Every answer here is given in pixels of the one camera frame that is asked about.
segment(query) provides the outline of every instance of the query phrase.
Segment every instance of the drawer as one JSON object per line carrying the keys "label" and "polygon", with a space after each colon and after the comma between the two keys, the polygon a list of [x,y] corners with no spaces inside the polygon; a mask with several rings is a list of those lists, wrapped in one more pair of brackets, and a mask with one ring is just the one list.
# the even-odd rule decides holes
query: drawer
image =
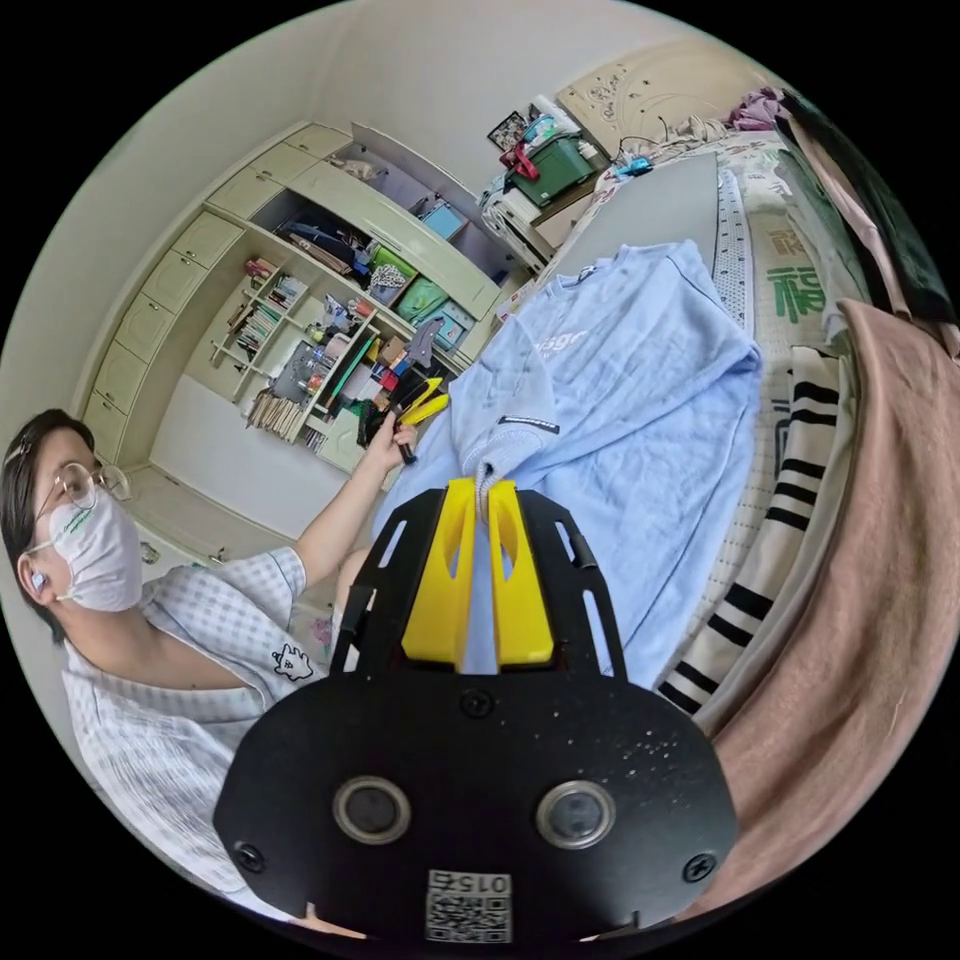
{"label": "drawer", "polygon": [[268,180],[253,167],[244,167],[231,177],[207,202],[232,213],[241,220],[249,220],[268,200],[272,200],[283,187]]}
{"label": "drawer", "polygon": [[147,365],[114,341],[100,364],[93,389],[127,414],[140,389]]}
{"label": "drawer", "polygon": [[581,197],[579,200],[571,203],[569,207],[565,207],[559,213],[552,216],[549,220],[544,220],[539,227],[535,228],[537,233],[539,233],[554,250],[559,249],[563,241],[570,236],[577,221],[587,212],[592,202],[592,193]]}

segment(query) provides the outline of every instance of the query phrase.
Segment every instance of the teal storage box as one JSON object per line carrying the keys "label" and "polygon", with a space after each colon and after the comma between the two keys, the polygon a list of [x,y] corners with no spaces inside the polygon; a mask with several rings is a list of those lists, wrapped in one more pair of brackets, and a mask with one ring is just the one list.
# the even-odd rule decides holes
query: teal storage box
{"label": "teal storage box", "polygon": [[559,136],[532,150],[528,157],[540,176],[530,180],[517,171],[507,174],[510,182],[538,207],[545,207],[565,190],[589,180],[596,171],[580,156],[579,138]]}

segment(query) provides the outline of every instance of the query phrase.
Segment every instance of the glasses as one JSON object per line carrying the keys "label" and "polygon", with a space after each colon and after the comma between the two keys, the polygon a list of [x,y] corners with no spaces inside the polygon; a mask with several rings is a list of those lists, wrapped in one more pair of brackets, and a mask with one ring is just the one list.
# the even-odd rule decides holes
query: glasses
{"label": "glasses", "polygon": [[68,463],[61,471],[43,506],[37,513],[37,519],[51,504],[70,501],[81,510],[89,510],[97,501],[100,490],[108,493],[114,500],[123,502],[130,499],[130,483],[119,467],[105,464],[91,473],[79,463]]}

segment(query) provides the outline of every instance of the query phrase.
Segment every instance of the cabinet door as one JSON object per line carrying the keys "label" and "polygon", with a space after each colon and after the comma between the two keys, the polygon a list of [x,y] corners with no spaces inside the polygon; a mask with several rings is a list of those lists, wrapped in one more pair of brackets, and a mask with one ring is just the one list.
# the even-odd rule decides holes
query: cabinet door
{"label": "cabinet door", "polygon": [[327,439],[320,448],[320,456],[327,463],[352,473],[363,456],[363,450],[357,443],[359,427],[356,414],[342,410],[327,431]]}
{"label": "cabinet door", "polygon": [[164,310],[139,293],[123,315],[113,339],[144,363],[149,363],[173,324],[173,319],[169,310]]}
{"label": "cabinet door", "polygon": [[154,467],[136,471],[130,487],[136,517],[211,566],[276,550],[288,542]]}
{"label": "cabinet door", "polygon": [[272,200],[283,187],[268,180],[253,167],[244,167],[231,177],[207,202],[232,213],[241,220],[249,220],[268,200]]}
{"label": "cabinet door", "polygon": [[199,264],[171,250],[147,277],[140,292],[171,313],[179,313],[206,274],[207,271]]}
{"label": "cabinet door", "polygon": [[379,240],[480,319],[500,288],[459,250],[383,194],[329,163],[318,163],[290,188]]}
{"label": "cabinet door", "polygon": [[97,456],[105,463],[116,463],[127,418],[109,400],[94,392],[87,403],[83,422],[93,433]]}
{"label": "cabinet door", "polygon": [[298,130],[286,140],[291,147],[296,147],[297,150],[302,150],[311,157],[316,157],[317,160],[323,160],[331,153],[342,150],[352,141],[353,138],[347,134],[333,130],[331,127],[321,127],[316,123]]}
{"label": "cabinet door", "polygon": [[275,183],[282,183],[285,187],[290,182],[296,180],[302,173],[306,173],[315,163],[319,163],[316,157],[310,156],[303,150],[291,147],[289,143],[278,143],[271,147],[265,154],[257,157],[253,161],[253,166],[257,173],[273,180]]}
{"label": "cabinet door", "polygon": [[147,365],[114,341],[100,364],[93,389],[123,413],[129,413]]}
{"label": "cabinet door", "polygon": [[239,227],[204,212],[180,234],[173,249],[209,270],[242,235]]}

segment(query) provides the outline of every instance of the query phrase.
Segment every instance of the hand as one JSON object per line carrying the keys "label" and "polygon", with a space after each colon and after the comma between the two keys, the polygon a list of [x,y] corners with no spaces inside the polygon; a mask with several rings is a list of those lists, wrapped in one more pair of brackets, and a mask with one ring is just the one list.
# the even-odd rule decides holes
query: hand
{"label": "hand", "polygon": [[397,418],[388,413],[383,425],[377,431],[364,459],[377,464],[386,476],[394,467],[403,463],[403,454],[400,453],[400,444],[406,444],[412,450],[417,443],[417,431],[413,427],[401,425],[396,429]]}

